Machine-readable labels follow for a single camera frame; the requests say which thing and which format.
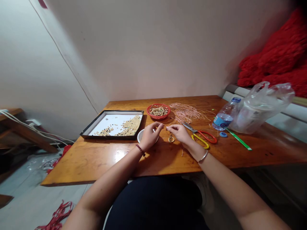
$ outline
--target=woman's left hand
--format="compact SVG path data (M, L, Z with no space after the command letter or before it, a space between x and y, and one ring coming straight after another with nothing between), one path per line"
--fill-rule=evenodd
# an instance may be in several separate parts
M139 144L144 152L154 145L163 128L164 124L157 121L145 127L141 143Z

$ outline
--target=white cup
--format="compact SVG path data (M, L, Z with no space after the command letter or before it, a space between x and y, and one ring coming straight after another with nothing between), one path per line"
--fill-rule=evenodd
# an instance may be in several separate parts
M141 143L141 140L142 140L142 137L143 137L143 132L144 132L144 129L142 129L139 133L138 133L138 142Z

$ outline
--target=blue lid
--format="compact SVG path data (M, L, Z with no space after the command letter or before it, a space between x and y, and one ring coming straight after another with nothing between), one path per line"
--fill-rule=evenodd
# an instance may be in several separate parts
M224 133L224 132L220 132L220 136L221 136L221 137L227 137L227 134Z
M241 99L240 98L238 98L238 97L234 97L233 99L232 99L232 101L234 101L234 102L240 102L241 101Z

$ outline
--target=wooden desk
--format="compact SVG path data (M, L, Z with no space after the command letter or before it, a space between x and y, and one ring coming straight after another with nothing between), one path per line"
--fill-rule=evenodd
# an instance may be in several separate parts
M218 96L178 97L133 101L109 102L105 110L144 110L144 116L139 130L153 122L146 109L153 103L171 104L180 102L197 106L217 113L227 102ZM213 116L207 116L211 121L193 120L195 129L211 129L209 124ZM173 120L169 117L161 121L169 125ZM277 165L285 163L307 162L307 144L293 138L283 131L265 123L253 135L238 134L253 150L248 151L230 134L227 138L218 136L217 131L211 132L217 137L217 144L210 144L210 153L229 168L242 168L260 165ZM164 175L175 173L191 173L201 171L197 162L184 150L179 141L168 143L169 132L163 129L158 142L142 157L133 176ZM41 183L43 186L64 184L82 184L94 182L106 170L119 161L132 149L136 141L76 141L53 171Z

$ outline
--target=floor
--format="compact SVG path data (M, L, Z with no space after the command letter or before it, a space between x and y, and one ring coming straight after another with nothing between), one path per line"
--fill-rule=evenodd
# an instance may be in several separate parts
M35 156L0 184L0 194L13 196L14 199L0 209L0 229L33 230L46 225L59 205L72 201L77 204L91 184L60 187L43 187L41 181L46 177L41 166L55 155ZM205 214L211 230L241 229L225 202L211 186L212 208Z

